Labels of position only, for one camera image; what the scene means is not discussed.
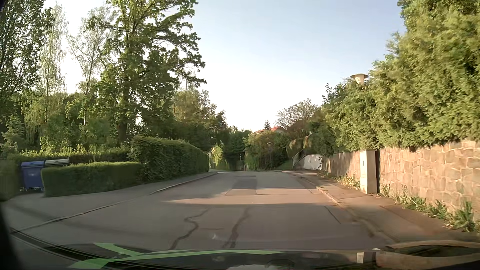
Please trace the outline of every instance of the white wall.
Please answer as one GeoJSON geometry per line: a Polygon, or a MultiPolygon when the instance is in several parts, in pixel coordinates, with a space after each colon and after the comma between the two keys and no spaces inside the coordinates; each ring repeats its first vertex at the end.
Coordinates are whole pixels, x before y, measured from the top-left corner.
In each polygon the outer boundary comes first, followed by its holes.
{"type": "Polygon", "coordinates": [[[321,155],[306,155],[295,164],[295,168],[300,170],[321,170],[322,168],[319,165],[322,163],[322,160],[323,157],[321,155]]]}

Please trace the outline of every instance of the green stripe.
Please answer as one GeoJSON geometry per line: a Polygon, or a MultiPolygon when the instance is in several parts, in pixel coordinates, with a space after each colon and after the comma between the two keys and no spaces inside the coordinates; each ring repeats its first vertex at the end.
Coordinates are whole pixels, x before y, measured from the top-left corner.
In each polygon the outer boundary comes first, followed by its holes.
{"type": "Polygon", "coordinates": [[[140,252],[136,252],[136,251],[132,251],[132,250],[128,250],[128,249],[125,249],[125,248],[121,248],[119,246],[116,246],[114,244],[109,244],[109,243],[93,243],[99,247],[102,247],[104,249],[108,249],[108,250],[111,250],[111,251],[114,251],[114,252],[117,252],[117,253],[120,253],[120,254],[125,254],[125,255],[129,255],[129,256],[138,256],[138,255],[141,255],[143,253],[140,253],[140,252]]]}
{"type": "Polygon", "coordinates": [[[175,250],[163,250],[163,251],[155,251],[145,254],[157,254],[157,253],[174,253],[174,252],[182,252],[182,251],[190,251],[191,249],[175,249],[175,250]]]}
{"type": "Polygon", "coordinates": [[[283,253],[283,251],[271,251],[271,250],[209,250],[209,251],[195,251],[195,252],[182,252],[182,253],[170,253],[170,254],[151,254],[151,255],[139,255],[121,259],[88,259],[84,261],[78,261],[69,266],[69,268],[76,269],[101,269],[109,262],[114,261],[131,261],[131,260],[145,260],[145,259],[161,259],[161,258],[174,258],[184,256],[196,256],[206,254],[221,254],[221,253],[242,253],[242,254],[257,254],[257,255],[269,255],[276,253],[283,253]]]}

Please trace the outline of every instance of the stone wall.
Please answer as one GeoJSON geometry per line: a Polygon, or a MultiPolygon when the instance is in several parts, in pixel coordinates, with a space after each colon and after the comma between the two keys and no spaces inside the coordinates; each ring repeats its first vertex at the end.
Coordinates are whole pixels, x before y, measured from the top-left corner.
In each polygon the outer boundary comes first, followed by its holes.
{"type": "Polygon", "coordinates": [[[386,147],[380,150],[380,190],[444,202],[451,211],[464,201],[472,202],[475,218],[480,218],[480,144],[474,141],[444,146],[408,149],[386,147]]]}
{"type": "Polygon", "coordinates": [[[360,178],[360,154],[359,152],[337,153],[331,157],[324,157],[322,171],[329,172],[334,176],[355,176],[360,178]]]}

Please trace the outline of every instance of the weeds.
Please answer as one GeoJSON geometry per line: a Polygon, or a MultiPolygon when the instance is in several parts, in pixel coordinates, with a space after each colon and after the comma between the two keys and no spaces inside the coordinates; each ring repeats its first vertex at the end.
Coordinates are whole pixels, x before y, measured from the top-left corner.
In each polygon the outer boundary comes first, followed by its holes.
{"type": "Polygon", "coordinates": [[[381,195],[385,197],[390,197],[390,185],[382,185],[381,195]]]}
{"type": "Polygon", "coordinates": [[[324,171],[317,172],[317,175],[320,176],[320,178],[334,178],[333,174],[324,171]]]}
{"type": "Polygon", "coordinates": [[[404,205],[406,209],[417,210],[431,218],[444,220],[447,228],[460,229],[466,232],[480,232],[480,224],[473,220],[471,202],[465,202],[463,209],[459,209],[453,214],[439,200],[436,200],[436,204],[432,205],[427,203],[424,198],[408,195],[408,190],[405,186],[401,194],[391,194],[390,187],[384,185],[382,186],[382,195],[392,198],[396,203],[404,205]]]}
{"type": "Polygon", "coordinates": [[[353,188],[353,189],[360,189],[360,180],[355,178],[354,175],[351,176],[351,177],[339,176],[339,177],[335,177],[334,180],[337,183],[340,183],[345,187],[353,188]]]}

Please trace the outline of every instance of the sky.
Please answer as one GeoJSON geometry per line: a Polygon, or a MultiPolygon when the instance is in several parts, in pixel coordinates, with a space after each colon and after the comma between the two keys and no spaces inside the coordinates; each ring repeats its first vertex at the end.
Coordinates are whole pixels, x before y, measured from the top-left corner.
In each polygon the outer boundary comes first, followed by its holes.
{"type": "MultiPolygon", "coordinates": [[[[405,31],[396,0],[197,1],[189,21],[206,62],[197,74],[207,81],[200,89],[239,129],[262,129],[265,120],[275,126],[279,110],[306,98],[320,105],[326,84],[367,74],[391,34],[405,31]]],[[[103,2],[58,0],[69,34],[103,2]]],[[[74,92],[82,75],[70,54],[61,71],[74,92]]]]}

